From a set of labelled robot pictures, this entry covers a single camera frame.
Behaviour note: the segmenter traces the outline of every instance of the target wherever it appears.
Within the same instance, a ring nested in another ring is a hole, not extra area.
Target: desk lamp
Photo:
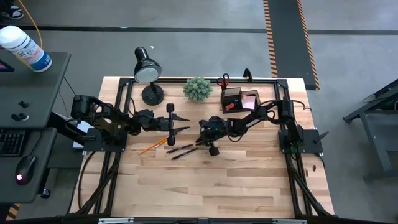
[[[150,83],[141,93],[142,100],[147,105],[155,106],[164,99],[163,89],[155,84],[155,81],[162,74],[162,67],[154,60],[148,57],[147,50],[138,47],[134,51],[137,58],[137,65],[134,69],[134,77],[137,82]]]

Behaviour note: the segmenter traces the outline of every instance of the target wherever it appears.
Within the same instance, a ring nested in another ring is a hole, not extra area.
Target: yellow cable
[[[30,15],[29,11],[26,9],[25,5],[22,3],[21,0],[18,0],[19,4],[21,4],[22,8],[24,8],[26,14],[29,16],[29,18],[31,19],[33,25],[35,25],[36,30],[37,30],[37,34],[39,35],[39,39],[40,39],[40,48],[43,49],[43,40],[42,40],[42,36],[40,34],[39,28],[37,27],[35,21],[33,20],[32,16]]]

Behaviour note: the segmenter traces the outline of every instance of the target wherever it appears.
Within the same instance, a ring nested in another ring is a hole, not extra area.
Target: wooden table
[[[114,103],[120,77],[104,77],[100,100]],[[290,98],[308,105],[302,79],[287,79]],[[228,138],[215,142],[220,154],[209,155],[207,147],[176,161],[166,150],[193,143],[199,137],[199,120],[211,116],[242,118],[248,113],[223,114],[220,106],[220,87],[213,85],[213,93],[205,103],[189,102],[183,95],[183,83],[161,83],[164,101],[157,106],[146,105],[141,98],[145,83],[134,83],[132,97],[137,110],[149,108],[155,117],[165,116],[166,104],[175,104],[175,113],[190,122],[175,122],[175,127],[191,126],[176,136],[176,145],[163,145],[139,156],[139,151],[167,133],[145,132],[129,136],[126,152],[122,154],[114,196],[112,216],[121,217],[230,217],[230,218],[292,218],[294,211],[287,178],[286,161],[280,153],[277,131],[279,127],[261,122],[252,127],[238,143]],[[229,84],[242,91],[258,90],[260,100],[274,100],[274,88],[267,84]],[[297,122],[305,129],[313,128],[312,115],[295,104]],[[83,176],[83,203],[98,185],[104,153],[97,153],[89,161]],[[325,171],[319,158],[303,154],[309,189],[327,211],[333,213]],[[106,202],[105,190],[103,207]],[[298,196],[303,209],[301,190]],[[71,212],[77,210],[77,190]]]

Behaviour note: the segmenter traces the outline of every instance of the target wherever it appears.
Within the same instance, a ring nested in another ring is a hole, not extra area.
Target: succulent plant
[[[202,103],[209,98],[212,91],[210,80],[205,80],[203,77],[188,79],[183,90],[185,97],[195,103]]]

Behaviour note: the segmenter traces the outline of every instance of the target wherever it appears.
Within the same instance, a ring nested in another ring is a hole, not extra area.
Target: black pen
[[[176,160],[176,159],[178,159],[178,158],[180,158],[180,157],[182,157],[182,156],[185,156],[185,155],[187,155],[188,153],[191,153],[191,152],[196,151],[196,150],[198,150],[197,147],[194,148],[194,149],[191,149],[191,150],[189,150],[189,151],[187,151],[187,152],[181,153],[181,154],[179,154],[178,156],[174,156],[174,157],[172,158],[172,160]]]
[[[177,150],[185,149],[185,148],[188,148],[188,147],[191,147],[191,146],[193,146],[193,144],[189,144],[189,145],[182,146],[182,147],[179,147],[179,148],[176,148],[176,149],[172,149],[172,150],[167,151],[166,153],[172,153],[172,152],[175,152]]]

